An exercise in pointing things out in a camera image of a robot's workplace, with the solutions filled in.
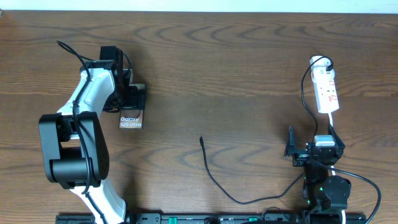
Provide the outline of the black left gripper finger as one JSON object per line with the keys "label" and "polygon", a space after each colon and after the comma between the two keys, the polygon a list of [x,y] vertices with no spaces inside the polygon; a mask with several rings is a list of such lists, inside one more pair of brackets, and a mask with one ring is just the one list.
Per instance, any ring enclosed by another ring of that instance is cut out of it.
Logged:
{"label": "black left gripper finger", "polygon": [[144,110],[146,104],[146,85],[137,84],[137,90],[138,90],[137,109]]}
{"label": "black left gripper finger", "polygon": [[129,110],[132,106],[132,87],[125,86],[121,88],[119,93],[119,108],[121,110]]}

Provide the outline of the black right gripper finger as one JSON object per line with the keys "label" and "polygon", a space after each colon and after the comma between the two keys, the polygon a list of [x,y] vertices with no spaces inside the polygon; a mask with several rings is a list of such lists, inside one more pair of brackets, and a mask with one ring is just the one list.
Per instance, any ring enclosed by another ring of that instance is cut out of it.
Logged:
{"label": "black right gripper finger", "polygon": [[306,149],[296,148],[294,130],[293,130],[292,126],[289,127],[289,137],[287,140],[287,144],[285,146],[284,156],[289,156],[289,157],[293,157],[293,156],[307,157],[308,156],[308,151]]}
{"label": "black right gripper finger", "polygon": [[345,149],[345,144],[343,141],[340,139],[340,137],[337,135],[335,132],[334,128],[332,125],[329,125],[328,127],[328,134],[333,137],[333,140],[335,141],[335,153],[337,156],[342,156],[344,149]]}

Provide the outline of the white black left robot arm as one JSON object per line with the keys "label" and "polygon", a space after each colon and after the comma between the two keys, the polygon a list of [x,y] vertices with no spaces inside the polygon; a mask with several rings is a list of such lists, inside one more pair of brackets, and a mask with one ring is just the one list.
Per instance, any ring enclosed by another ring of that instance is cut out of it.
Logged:
{"label": "white black left robot arm", "polygon": [[57,44],[81,62],[80,82],[54,114],[39,119],[47,179],[79,196],[89,214],[61,214],[56,223],[136,223],[137,216],[115,191],[100,115],[144,111],[146,86],[132,84],[128,56],[114,45],[102,46],[98,60],[80,55],[65,42]]}

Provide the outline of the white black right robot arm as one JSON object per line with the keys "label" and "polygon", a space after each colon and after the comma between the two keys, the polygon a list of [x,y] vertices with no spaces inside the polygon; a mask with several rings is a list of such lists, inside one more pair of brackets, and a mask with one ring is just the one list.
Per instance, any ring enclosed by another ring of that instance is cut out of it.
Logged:
{"label": "white black right robot arm", "polygon": [[303,198],[308,207],[302,212],[305,223],[313,223],[327,215],[343,221],[342,211],[348,208],[351,182],[329,172],[342,157],[345,149],[333,126],[328,127],[327,135],[315,136],[314,142],[299,149],[295,144],[293,127],[289,128],[289,138],[285,147],[285,156],[292,158],[294,167],[303,167]]}

